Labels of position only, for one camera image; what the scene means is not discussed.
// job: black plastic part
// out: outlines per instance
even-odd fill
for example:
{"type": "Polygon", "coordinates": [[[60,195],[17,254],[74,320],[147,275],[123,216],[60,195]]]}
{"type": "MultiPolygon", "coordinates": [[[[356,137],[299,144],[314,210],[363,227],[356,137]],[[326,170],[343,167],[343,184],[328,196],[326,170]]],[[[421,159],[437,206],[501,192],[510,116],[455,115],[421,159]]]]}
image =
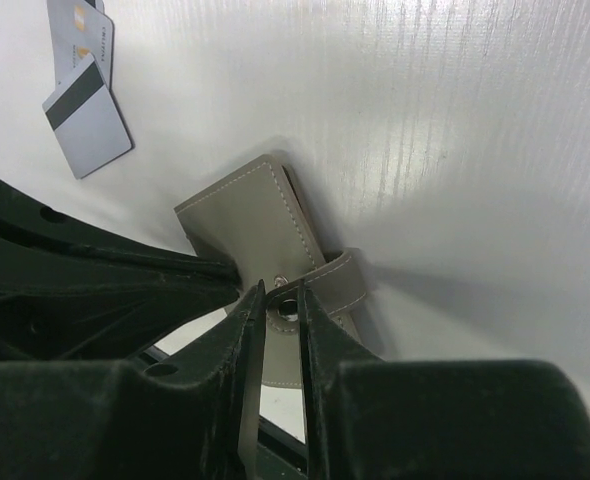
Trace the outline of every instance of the black plastic part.
{"type": "Polygon", "coordinates": [[[0,360],[137,354],[238,298],[232,264],[55,212],[0,181],[0,360]]]}
{"type": "Polygon", "coordinates": [[[308,464],[306,445],[264,417],[259,419],[257,441],[285,464],[282,468],[305,474],[308,464]]]}
{"type": "Polygon", "coordinates": [[[263,443],[257,445],[257,474],[262,480],[302,480],[306,469],[294,467],[280,457],[275,450],[263,443]]]}
{"type": "Polygon", "coordinates": [[[143,373],[124,360],[0,362],[0,479],[253,478],[264,308],[260,285],[143,373]]]}
{"type": "Polygon", "coordinates": [[[308,476],[590,478],[590,419],[535,361],[386,363],[299,292],[308,476]]]}
{"type": "Polygon", "coordinates": [[[132,358],[133,362],[138,365],[141,369],[146,369],[151,365],[155,365],[156,363],[161,362],[168,355],[157,348],[155,345],[148,347],[139,355],[132,358]]]}

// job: card chip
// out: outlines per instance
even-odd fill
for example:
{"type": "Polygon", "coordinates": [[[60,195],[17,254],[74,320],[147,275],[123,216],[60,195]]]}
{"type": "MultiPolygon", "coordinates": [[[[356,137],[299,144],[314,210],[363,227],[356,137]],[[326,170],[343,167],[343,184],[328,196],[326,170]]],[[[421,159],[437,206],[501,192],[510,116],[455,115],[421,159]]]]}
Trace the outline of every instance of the card chip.
{"type": "Polygon", "coordinates": [[[75,5],[75,26],[80,32],[84,31],[84,9],[75,5]]]}

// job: white stitching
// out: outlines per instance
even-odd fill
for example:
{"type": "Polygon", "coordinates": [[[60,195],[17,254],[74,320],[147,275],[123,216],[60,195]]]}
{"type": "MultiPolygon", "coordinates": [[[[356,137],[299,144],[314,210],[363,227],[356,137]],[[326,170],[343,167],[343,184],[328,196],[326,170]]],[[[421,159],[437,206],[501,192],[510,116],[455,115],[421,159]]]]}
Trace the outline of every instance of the white stitching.
{"type": "MultiPolygon", "coordinates": [[[[317,277],[313,277],[313,278],[307,280],[306,283],[310,285],[311,283],[314,283],[315,281],[319,280],[320,278],[325,277],[326,275],[328,275],[330,273],[336,272],[337,270],[339,270],[343,266],[347,265],[352,259],[353,259],[353,257],[351,255],[349,255],[348,259],[344,260],[342,263],[340,263],[339,265],[337,265],[332,270],[329,270],[328,272],[324,272],[321,275],[318,275],[317,277]]],[[[290,292],[292,292],[296,288],[297,288],[297,285],[293,285],[288,290],[284,290],[283,292],[279,293],[278,295],[275,295],[275,297],[273,297],[273,301],[276,300],[276,299],[278,299],[278,298],[280,298],[280,297],[283,297],[284,295],[286,295],[286,294],[288,294],[290,292]]],[[[362,298],[364,298],[365,295],[366,295],[366,293],[364,293],[364,295],[362,295],[361,297],[359,297],[357,300],[349,303],[348,305],[346,305],[344,307],[341,307],[341,308],[339,308],[339,309],[337,309],[337,310],[329,313],[329,316],[332,315],[333,313],[338,312],[342,308],[346,308],[346,307],[348,307],[350,305],[354,305],[355,303],[359,302],[362,298]]],[[[293,328],[282,328],[282,327],[280,327],[270,317],[268,317],[268,321],[279,332],[282,332],[282,333],[293,333],[293,332],[297,331],[297,328],[295,328],[295,327],[293,327],[293,328]]],[[[337,321],[338,321],[340,327],[344,328],[344,323],[342,322],[342,319],[341,318],[338,318],[337,321]]]]}
{"type": "Polygon", "coordinates": [[[194,201],[193,203],[190,203],[188,205],[186,205],[184,208],[182,208],[182,210],[180,211],[180,213],[184,210],[187,210],[191,207],[194,207],[195,205],[197,205],[198,203],[203,202],[204,200],[206,200],[208,197],[212,197],[213,195],[215,195],[217,192],[221,192],[222,190],[224,190],[225,188],[228,188],[230,185],[232,185],[233,183],[235,183],[238,180],[241,180],[242,178],[244,178],[246,175],[250,175],[251,173],[253,173],[255,170],[259,170],[260,168],[262,168],[264,165],[268,165],[268,163],[262,163],[260,166],[253,168],[252,170],[249,170],[248,172],[240,175],[237,178],[234,178],[233,180],[231,180],[230,182],[228,182],[225,185],[222,185],[221,187],[219,187],[217,190],[215,190],[214,192],[209,193],[208,195],[200,198],[199,200],[194,201]]]}
{"type": "MultiPolygon", "coordinates": [[[[307,280],[306,280],[306,284],[307,284],[307,285],[310,285],[311,283],[314,283],[314,282],[316,282],[316,281],[317,281],[317,280],[319,280],[320,278],[322,278],[322,277],[325,277],[326,275],[328,275],[328,274],[331,274],[331,273],[333,273],[333,272],[336,272],[337,270],[339,270],[340,268],[342,268],[344,265],[346,265],[347,263],[349,263],[349,262],[350,262],[352,259],[353,259],[353,257],[349,255],[349,257],[348,257],[348,259],[347,259],[347,260],[344,260],[342,263],[340,263],[339,265],[337,265],[337,266],[336,266],[335,268],[333,268],[332,270],[329,270],[328,272],[324,272],[324,273],[322,273],[321,275],[318,275],[317,277],[311,277],[311,278],[307,279],[307,280]]],[[[275,296],[273,297],[273,300],[275,300],[275,299],[277,299],[277,298],[281,298],[281,297],[283,297],[284,295],[286,295],[287,293],[290,293],[290,292],[292,292],[292,291],[293,291],[293,290],[295,290],[296,288],[297,288],[297,284],[296,284],[296,285],[293,285],[292,287],[289,287],[288,289],[284,290],[283,292],[281,292],[281,293],[278,293],[277,295],[275,295],[275,296]]]]}
{"type": "Polygon", "coordinates": [[[286,210],[288,210],[288,214],[291,216],[291,220],[293,221],[293,225],[295,225],[295,230],[297,230],[297,233],[299,235],[299,239],[302,241],[302,245],[304,245],[304,250],[306,250],[306,254],[308,255],[308,258],[310,259],[311,263],[313,264],[313,268],[315,268],[317,266],[317,265],[315,265],[315,260],[313,260],[313,256],[311,255],[311,252],[308,249],[308,245],[306,245],[306,240],[304,240],[304,235],[302,235],[302,232],[299,229],[299,225],[297,225],[297,222],[295,221],[295,217],[293,216],[293,212],[291,212],[291,207],[289,207],[288,203],[286,202],[286,197],[284,196],[284,192],[282,192],[282,187],[280,187],[279,183],[277,182],[277,177],[275,176],[275,172],[273,171],[273,166],[270,163],[264,163],[264,165],[268,165],[268,168],[270,168],[270,170],[271,170],[271,175],[273,175],[273,181],[275,182],[275,185],[277,186],[277,190],[279,190],[279,194],[282,196],[282,200],[284,201],[284,206],[286,207],[286,210]]]}
{"type": "Polygon", "coordinates": [[[268,382],[264,381],[264,385],[268,385],[269,387],[301,387],[301,382],[292,383],[292,382],[268,382]]]}
{"type": "MultiPolygon", "coordinates": [[[[225,188],[228,188],[233,183],[235,183],[238,180],[244,178],[245,176],[247,176],[247,175],[255,172],[256,170],[259,170],[260,168],[262,168],[265,165],[268,165],[268,168],[271,171],[271,175],[273,177],[273,181],[275,182],[275,186],[277,187],[277,190],[279,191],[279,194],[282,197],[282,201],[284,202],[284,206],[286,207],[286,211],[288,211],[288,214],[291,216],[291,220],[293,222],[293,225],[295,226],[295,230],[297,230],[297,234],[299,235],[299,239],[302,242],[302,245],[304,246],[304,250],[306,250],[306,255],[308,255],[308,258],[310,259],[311,264],[313,265],[313,268],[315,268],[317,265],[315,264],[315,260],[313,259],[313,256],[311,255],[310,250],[308,249],[308,245],[306,245],[306,240],[304,239],[304,235],[302,235],[302,231],[299,229],[299,225],[297,224],[297,221],[295,220],[295,216],[293,215],[293,212],[291,211],[291,208],[288,206],[288,202],[286,201],[286,197],[284,196],[284,192],[282,191],[282,187],[279,186],[279,182],[277,181],[277,176],[275,175],[275,171],[273,170],[273,166],[270,163],[268,163],[268,162],[262,163],[261,165],[255,167],[255,168],[253,168],[251,170],[249,170],[246,173],[243,173],[239,177],[236,177],[233,180],[231,180],[230,182],[222,185],[217,190],[209,193],[208,195],[203,196],[199,200],[186,205],[184,208],[182,208],[182,210],[180,211],[180,213],[182,211],[184,211],[184,210],[187,210],[187,209],[189,209],[191,207],[194,207],[198,203],[203,202],[207,198],[212,197],[213,195],[215,195],[216,193],[221,192],[222,190],[224,190],[225,188]]],[[[282,329],[282,328],[280,328],[277,324],[275,324],[275,322],[273,321],[273,319],[271,319],[270,317],[268,318],[268,322],[273,326],[273,328],[275,328],[276,330],[278,330],[278,331],[280,331],[282,333],[291,333],[291,332],[294,332],[295,331],[294,328],[293,329],[282,329]]]]}
{"type": "Polygon", "coordinates": [[[353,300],[351,303],[347,303],[346,305],[344,305],[343,307],[339,307],[336,308],[335,310],[333,310],[331,313],[328,314],[328,316],[330,317],[331,315],[333,315],[334,313],[339,312],[340,310],[344,310],[345,308],[348,308],[352,305],[355,305],[357,302],[359,302],[362,298],[364,298],[366,296],[366,292],[362,293],[359,297],[357,297],[355,300],[353,300]]]}

